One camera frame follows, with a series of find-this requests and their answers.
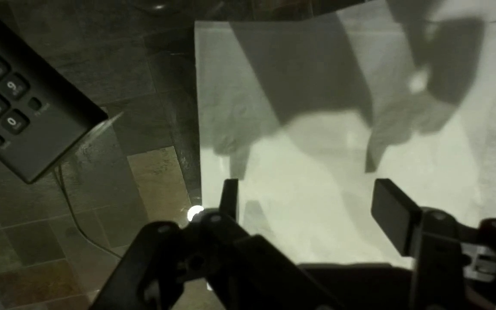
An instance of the glass surface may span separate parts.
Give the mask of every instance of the glass surface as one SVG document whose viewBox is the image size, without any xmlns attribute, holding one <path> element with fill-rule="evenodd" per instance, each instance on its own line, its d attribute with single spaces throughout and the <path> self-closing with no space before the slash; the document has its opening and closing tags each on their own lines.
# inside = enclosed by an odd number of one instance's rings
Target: glass surface
<svg viewBox="0 0 496 310">
<path fill-rule="evenodd" d="M 194 18 L 304 18 L 339 4 L 0 0 L 0 18 L 111 116 L 32 185 L 0 164 L 0 307 L 86 307 L 146 221 L 185 223 L 201 201 Z M 196 282 L 177 307 L 220 306 Z"/>
</svg>

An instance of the white paper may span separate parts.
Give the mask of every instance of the white paper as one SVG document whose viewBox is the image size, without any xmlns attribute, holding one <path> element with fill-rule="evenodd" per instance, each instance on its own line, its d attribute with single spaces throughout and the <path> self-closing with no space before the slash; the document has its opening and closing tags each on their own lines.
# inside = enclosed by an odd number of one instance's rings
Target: white paper
<svg viewBox="0 0 496 310">
<path fill-rule="evenodd" d="M 239 177 L 247 230 L 334 263 L 408 263 L 370 216 L 377 177 L 463 223 L 496 216 L 496 1 L 440 3 L 197 22 L 203 204 Z"/>
</svg>

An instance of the tiled floor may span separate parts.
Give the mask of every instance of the tiled floor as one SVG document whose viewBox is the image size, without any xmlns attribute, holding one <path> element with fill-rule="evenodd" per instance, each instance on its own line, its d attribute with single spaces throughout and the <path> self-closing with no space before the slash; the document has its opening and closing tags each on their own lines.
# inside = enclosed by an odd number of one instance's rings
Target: tiled floor
<svg viewBox="0 0 496 310">
<path fill-rule="evenodd" d="M 303 18 L 330 0 L 0 0 L 0 18 L 113 115 L 61 164 L 82 230 L 123 252 L 148 220 L 184 223 L 199 201 L 192 58 L 196 18 Z M 86 307 L 117 257 L 89 244 L 51 173 L 27 185 L 0 164 L 0 302 Z M 218 307 L 203 283 L 177 307 Z"/>
</svg>

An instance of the black mount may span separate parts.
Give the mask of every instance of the black mount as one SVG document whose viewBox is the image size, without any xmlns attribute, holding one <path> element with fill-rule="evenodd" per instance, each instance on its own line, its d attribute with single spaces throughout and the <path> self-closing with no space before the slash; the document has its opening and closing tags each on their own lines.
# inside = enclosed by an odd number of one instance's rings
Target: black mount
<svg viewBox="0 0 496 310">
<path fill-rule="evenodd" d="M 373 264 L 294 264 L 235 223 L 237 180 L 220 206 L 187 226 L 141 228 L 92 310 L 166 310 L 182 283 L 206 278 L 230 310 L 461 310 L 496 304 L 496 218 L 470 228 L 420 208 L 389 178 L 375 180 L 371 214 L 413 270 Z"/>
</svg>

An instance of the black device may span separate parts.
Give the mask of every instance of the black device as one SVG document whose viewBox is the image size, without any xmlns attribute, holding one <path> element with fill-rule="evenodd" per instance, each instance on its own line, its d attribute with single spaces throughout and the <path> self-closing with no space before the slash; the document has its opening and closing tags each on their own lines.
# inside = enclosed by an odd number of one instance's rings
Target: black device
<svg viewBox="0 0 496 310">
<path fill-rule="evenodd" d="M 8 168 L 25 182 L 36 180 L 104 118 L 0 22 L 0 159 Z"/>
<path fill-rule="evenodd" d="M 420 208 L 392 180 L 377 178 L 371 214 L 399 254 L 414 259 L 413 268 L 294 264 L 235 223 L 235 194 L 237 180 L 225 180 L 220 206 L 187 226 L 144 225 L 91 307 L 166 310 L 191 278 L 206 278 L 228 310 L 496 306 L 496 218 L 471 228 L 442 209 Z"/>
</svg>

